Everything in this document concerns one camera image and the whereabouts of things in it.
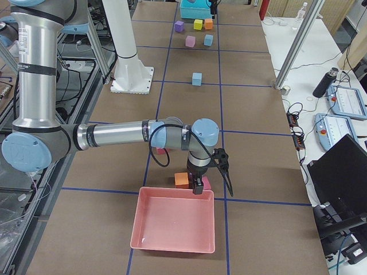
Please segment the light blue foam cube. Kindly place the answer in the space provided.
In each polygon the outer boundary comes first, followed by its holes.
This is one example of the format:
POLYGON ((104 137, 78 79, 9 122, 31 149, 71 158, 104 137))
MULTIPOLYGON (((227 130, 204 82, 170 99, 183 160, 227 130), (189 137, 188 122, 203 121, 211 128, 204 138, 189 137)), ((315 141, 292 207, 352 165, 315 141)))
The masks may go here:
POLYGON ((202 84, 202 73, 193 72, 192 74, 192 86, 200 87, 202 84))
POLYGON ((204 37, 204 45, 205 46, 212 46, 213 44, 213 35, 206 34, 204 37))

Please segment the magenta foam cube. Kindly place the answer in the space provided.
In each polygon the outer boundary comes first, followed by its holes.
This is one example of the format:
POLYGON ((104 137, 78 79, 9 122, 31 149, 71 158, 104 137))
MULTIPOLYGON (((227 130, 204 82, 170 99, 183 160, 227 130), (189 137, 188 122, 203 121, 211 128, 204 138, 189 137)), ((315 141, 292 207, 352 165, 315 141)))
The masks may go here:
POLYGON ((211 184, 207 176, 202 177, 202 183, 204 185, 204 190, 211 190, 211 184))

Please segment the orange foam cube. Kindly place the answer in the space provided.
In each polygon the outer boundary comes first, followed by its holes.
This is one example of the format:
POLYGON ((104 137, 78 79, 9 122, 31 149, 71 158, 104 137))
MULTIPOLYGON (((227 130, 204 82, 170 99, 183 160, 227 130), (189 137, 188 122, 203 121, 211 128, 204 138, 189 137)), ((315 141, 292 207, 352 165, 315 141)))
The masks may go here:
POLYGON ((211 18, 204 19, 204 29, 205 30, 213 29, 213 20, 211 18))
POLYGON ((174 174, 174 183, 176 188, 188 189, 189 176, 187 172, 179 172, 174 174))

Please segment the yellow foam cube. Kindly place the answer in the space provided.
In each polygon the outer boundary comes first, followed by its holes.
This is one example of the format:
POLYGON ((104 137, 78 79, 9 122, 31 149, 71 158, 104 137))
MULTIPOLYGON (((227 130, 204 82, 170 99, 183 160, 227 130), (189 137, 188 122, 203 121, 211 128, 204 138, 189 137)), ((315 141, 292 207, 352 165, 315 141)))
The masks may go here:
POLYGON ((194 30, 202 30, 203 20, 195 19, 193 22, 193 29, 194 30))

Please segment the teal plastic bin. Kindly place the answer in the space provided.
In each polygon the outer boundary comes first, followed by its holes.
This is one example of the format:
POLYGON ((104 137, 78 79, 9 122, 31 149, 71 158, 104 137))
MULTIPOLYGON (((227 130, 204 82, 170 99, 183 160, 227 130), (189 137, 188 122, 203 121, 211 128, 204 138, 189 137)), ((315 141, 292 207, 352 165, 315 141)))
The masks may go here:
POLYGON ((179 6, 182 19, 207 19, 212 18, 210 3, 205 0, 182 0, 179 6))

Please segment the purple foam cube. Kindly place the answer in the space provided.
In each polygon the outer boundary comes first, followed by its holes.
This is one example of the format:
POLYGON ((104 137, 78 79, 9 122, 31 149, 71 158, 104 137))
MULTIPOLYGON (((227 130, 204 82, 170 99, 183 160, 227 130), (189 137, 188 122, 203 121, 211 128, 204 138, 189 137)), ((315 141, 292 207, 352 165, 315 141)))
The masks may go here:
POLYGON ((183 21, 180 21, 180 20, 177 20, 175 23, 174 23, 174 30, 177 32, 177 33, 182 33, 184 31, 184 22, 183 21))

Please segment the light pink foam cube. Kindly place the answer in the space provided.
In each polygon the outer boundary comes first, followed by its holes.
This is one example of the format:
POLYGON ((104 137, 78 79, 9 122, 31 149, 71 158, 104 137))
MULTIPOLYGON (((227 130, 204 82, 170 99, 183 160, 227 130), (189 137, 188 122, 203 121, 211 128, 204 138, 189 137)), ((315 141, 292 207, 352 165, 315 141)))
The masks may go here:
POLYGON ((196 44, 195 36, 186 36, 185 38, 185 46, 188 48, 194 48, 196 44))

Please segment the red-pink foam cube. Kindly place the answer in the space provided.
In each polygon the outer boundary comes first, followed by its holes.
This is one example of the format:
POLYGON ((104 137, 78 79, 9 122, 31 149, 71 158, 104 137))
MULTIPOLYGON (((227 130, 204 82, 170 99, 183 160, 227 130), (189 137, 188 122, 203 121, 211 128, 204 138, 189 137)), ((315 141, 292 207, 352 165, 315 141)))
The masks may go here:
POLYGON ((163 155, 166 153, 166 150, 164 148, 156 148, 156 152, 158 155, 163 155))

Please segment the pink plastic tray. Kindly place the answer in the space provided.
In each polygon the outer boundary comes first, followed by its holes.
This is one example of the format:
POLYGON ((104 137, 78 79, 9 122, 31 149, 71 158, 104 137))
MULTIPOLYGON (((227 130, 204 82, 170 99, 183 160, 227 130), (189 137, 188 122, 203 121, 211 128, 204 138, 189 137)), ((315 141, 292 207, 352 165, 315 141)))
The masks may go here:
POLYGON ((215 252, 214 193, 142 187, 130 247, 168 252, 215 252))

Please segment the clear plastic bottle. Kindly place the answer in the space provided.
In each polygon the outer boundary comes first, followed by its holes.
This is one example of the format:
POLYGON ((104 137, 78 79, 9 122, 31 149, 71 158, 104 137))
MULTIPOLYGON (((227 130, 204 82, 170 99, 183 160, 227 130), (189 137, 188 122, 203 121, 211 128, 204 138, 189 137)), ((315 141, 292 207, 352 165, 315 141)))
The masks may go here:
POLYGON ((298 13, 295 17, 295 22, 301 22, 302 21, 302 19, 304 18, 304 15, 306 13, 307 5, 308 5, 307 2, 303 2, 302 7, 298 10, 298 13))

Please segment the black orange power strip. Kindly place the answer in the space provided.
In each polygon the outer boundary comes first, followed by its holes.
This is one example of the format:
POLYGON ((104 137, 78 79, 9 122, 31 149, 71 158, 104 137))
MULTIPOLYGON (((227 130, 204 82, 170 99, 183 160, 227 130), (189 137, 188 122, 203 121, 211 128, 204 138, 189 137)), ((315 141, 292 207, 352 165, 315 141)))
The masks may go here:
POLYGON ((305 150, 304 144, 304 132, 298 124, 298 115, 293 113, 286 113, 288 124, 291 130, 291 136, 294 142, 295 149, 297 151, 305 150))

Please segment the black water bottle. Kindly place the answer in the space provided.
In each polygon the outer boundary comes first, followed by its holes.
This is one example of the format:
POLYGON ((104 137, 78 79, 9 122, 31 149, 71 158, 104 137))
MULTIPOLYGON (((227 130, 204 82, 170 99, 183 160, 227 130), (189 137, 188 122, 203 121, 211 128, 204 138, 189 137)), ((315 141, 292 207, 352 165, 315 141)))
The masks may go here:
POLYGON ((329 86, 336 80, 337 74, 339 72, 338 68, 332 67, 321 79, 319 84, 313 91, 313 96, 316 98, 321 98, 326 93, 329 86))

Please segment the black laptop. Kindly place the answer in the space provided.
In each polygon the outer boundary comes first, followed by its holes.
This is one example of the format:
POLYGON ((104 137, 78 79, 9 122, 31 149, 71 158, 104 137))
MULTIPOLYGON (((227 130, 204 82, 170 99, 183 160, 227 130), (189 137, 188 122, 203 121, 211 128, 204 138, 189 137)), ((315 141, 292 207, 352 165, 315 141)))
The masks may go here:
POLYGON ((320 203, 334 210, 332 221, 366 212, 366 151, 349 134, 307 169, 320 203))

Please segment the blue teach pendant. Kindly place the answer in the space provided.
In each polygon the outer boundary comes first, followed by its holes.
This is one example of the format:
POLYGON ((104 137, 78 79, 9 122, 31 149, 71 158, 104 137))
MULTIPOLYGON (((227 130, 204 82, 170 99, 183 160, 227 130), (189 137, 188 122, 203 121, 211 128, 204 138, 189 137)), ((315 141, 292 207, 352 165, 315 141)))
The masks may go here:
POLYGON ((326 94, 334 114, 366 120, 366 106, 358 89, 331 85, 326 94))
POLYGON ((347 134, 355 141, 358 141, 352 120, 346 116, 317 113, 315 115, 315 131, 325 151, 331 149, 333 145, 347 134))

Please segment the aluminium frame post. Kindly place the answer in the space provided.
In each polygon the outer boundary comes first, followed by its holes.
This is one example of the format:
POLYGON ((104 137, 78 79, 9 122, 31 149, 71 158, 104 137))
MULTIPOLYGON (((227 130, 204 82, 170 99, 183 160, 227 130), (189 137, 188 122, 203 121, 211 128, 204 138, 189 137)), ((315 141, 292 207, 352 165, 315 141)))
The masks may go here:
POLYGON ((288 73, 290 72, 292 65, 309 33, 311 30, 325 0, 313 1, 308 13, 306 14, 303 22, 301 23, 298 32, 293 40, 293 43, 287 53, 284 63, 278 73, 278 76, 274 82, 274 88, 280 90, 283 87, 284 81, 288 73))

